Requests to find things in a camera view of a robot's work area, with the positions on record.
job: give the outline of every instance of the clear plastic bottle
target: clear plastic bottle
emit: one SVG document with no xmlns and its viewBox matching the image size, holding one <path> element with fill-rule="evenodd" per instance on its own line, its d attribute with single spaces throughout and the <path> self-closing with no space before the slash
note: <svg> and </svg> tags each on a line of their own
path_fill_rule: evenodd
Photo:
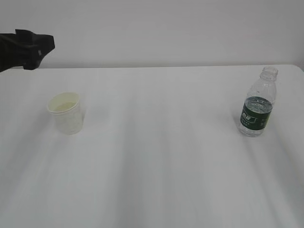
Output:
<svg viewBox="0 0 304 228">
<path fill-rule="evenodd" d="M 278 70 L 265 67 L 250 88 L 240 118 L 239 130 L 246 136 L 256 137 L 263 133 L 276 98 Z"/>
</svg>

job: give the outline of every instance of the plastic cup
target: plastic cup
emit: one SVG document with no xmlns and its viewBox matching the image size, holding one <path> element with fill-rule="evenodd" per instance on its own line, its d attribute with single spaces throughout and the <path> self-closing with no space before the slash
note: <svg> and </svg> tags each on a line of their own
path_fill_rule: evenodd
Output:
<svg viewBox="0 0 304 228">
<path fill-rule="evenodd" d="M 53 115 L 57 129 L 63 134 L 76 134 L 82 129 L 79 94 L 58 94 L 49 101 L 47 109 Z"/>
</svg>

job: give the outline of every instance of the bottle cap opening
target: bottle cap opening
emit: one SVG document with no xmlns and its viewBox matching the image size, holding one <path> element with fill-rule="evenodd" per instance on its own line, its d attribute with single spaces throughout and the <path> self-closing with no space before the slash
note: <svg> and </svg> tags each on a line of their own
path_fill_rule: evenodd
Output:
<svg viewBox="0 0 304 228">
<path fill-rule="evenodd" d="M 264 67 L 260 77 L 268 81 L 276 81 L 277 74 L 278 74 L 278 70 L 275 67 L 266 66 Z"/>
</svg>

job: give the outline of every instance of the white table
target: white table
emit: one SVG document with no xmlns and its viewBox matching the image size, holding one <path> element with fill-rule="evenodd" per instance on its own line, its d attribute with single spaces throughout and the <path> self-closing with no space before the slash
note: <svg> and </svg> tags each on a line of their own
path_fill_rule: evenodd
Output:
<svg viewBox="0 0 304 228">
<path fill-rule="evenodd" d="M 0 75 L 1 228 L 303 228 L 304 73 L 276 66 L 263 135 L 237 128 L 263 66 Z M 57 93 L 84 127 L 60 134 Z"/>
</svg>

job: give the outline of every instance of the black object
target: black object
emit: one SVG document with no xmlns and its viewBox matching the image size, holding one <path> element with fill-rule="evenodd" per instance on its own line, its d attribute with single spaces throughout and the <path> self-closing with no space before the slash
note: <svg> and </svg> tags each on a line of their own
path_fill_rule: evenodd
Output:
<svg viewBox="0 0 304 228">
<path fill-rule="evenodd" d="M 55 48 L 54 37 L 16 29 L 16 34 L 0 34 L 0 72 L 12 67 L 34 70 Z"/>
</svg>

